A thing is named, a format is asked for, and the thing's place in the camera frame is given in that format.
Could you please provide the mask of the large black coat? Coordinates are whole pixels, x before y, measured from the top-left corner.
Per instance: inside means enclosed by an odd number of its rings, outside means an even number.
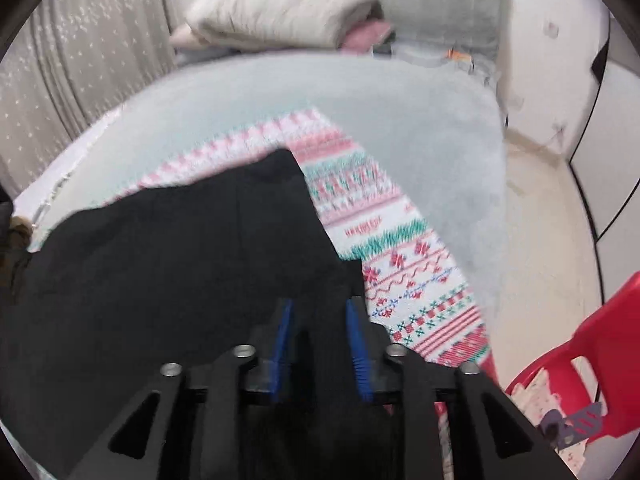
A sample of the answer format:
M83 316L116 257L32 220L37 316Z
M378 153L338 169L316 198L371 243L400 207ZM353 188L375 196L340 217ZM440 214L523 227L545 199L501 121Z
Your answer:
M3 425L65 478L163 364L215 359L279 299L311 300L334 325L362 289L289 151L79 211L2 300Z

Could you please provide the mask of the red plastic chair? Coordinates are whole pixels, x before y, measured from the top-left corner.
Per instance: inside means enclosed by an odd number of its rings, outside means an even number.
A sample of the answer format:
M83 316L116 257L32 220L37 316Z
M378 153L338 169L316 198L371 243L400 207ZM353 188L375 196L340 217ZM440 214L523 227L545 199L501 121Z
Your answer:
M572 416L592 403L573 361L585 359L600 388L606 413L588 441L619 438L639 428L639 275L634 274L599 310L577 327L572 338L540 356L509 387L526 387L543 368L562 411Z

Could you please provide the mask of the patterned pink green blanket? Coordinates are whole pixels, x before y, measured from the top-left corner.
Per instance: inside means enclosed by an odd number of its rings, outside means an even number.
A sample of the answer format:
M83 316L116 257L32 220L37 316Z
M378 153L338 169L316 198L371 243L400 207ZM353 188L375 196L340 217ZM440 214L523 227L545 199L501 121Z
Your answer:
M318 319L311 300L293 299L291 367L277 401L250 412L257 478L390 479L393 408L359 394L346 336L345 304L362 299L391 342L429 361L464 359L491 367L487 334L472 289L445 243L378 162L318 110L290 114L203 142L118 192L174 188L289 151L337 255L358 261L363 289Z

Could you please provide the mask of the folded black quilted jacket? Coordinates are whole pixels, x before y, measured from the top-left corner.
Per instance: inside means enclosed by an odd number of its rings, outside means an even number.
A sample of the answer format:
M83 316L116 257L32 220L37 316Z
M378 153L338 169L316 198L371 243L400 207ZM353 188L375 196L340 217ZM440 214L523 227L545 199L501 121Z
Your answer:
M30 260L28 248L12 250L8 248L9 224L14 217L14 203L5 200L1 203L1 305L14 304L17 292L21 287L22 275Z

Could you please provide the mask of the folded brown garment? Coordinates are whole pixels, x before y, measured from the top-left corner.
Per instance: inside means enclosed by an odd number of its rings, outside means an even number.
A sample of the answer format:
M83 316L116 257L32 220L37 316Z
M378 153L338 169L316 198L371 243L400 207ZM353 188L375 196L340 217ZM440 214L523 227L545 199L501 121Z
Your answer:
M12 250L25 250L32 242L34 227L29 219L14 216L10 220L8 238L6 244Z

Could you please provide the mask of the light grey bed sheet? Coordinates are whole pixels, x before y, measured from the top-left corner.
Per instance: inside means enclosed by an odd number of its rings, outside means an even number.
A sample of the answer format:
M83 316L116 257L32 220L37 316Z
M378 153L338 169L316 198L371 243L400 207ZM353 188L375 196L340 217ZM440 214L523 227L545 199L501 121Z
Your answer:
M87 153L73 170L54 164L38 180L62 188L36 233L47 236L207 140L307 107L360 143L410 197L492 322L506 241L503 121L484 76L447 60L283 52L176 70L86 132Z

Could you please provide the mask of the pink folded cloth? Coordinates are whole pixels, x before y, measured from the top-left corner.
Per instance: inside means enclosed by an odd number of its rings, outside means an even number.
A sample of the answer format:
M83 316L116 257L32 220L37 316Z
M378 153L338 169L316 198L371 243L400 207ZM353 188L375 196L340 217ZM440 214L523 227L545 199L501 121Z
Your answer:
M195 51L205 46L202 38L186 23L178 26L170 35L169 43L175 50Z

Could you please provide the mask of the grey dotted curtain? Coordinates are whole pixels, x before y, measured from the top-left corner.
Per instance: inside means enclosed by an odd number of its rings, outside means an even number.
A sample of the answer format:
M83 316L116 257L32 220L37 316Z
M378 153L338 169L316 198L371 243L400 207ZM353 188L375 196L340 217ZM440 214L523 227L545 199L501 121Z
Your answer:
M175 67L170 0L42 0L1 61L1 186L15 197Z

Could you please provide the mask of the folded cream duvet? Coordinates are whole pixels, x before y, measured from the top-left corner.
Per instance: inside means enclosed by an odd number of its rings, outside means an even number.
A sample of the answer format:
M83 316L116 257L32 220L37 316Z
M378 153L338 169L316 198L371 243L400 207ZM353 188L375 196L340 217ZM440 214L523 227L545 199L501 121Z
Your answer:
M380 0L195 0L184 19L212 44L239 50L335 50L354 26L382 15Z

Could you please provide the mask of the pink pillow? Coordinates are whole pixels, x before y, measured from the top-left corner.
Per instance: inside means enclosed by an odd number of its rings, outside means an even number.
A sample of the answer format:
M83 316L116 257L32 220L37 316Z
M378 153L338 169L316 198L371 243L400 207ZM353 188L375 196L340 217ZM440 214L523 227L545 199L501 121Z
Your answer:
M363 54L380 44L385 44L393 36L395 27L383 20L367 20L355 25L344 37L340 50Z

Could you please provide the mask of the wall power socket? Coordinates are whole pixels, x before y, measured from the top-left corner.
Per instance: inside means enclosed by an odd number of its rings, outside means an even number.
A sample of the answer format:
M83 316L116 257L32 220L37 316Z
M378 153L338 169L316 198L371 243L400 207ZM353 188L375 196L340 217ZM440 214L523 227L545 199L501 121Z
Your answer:
M544 23L544 34L551 38L556 39L559 36L559 26L553 22L545 22Z

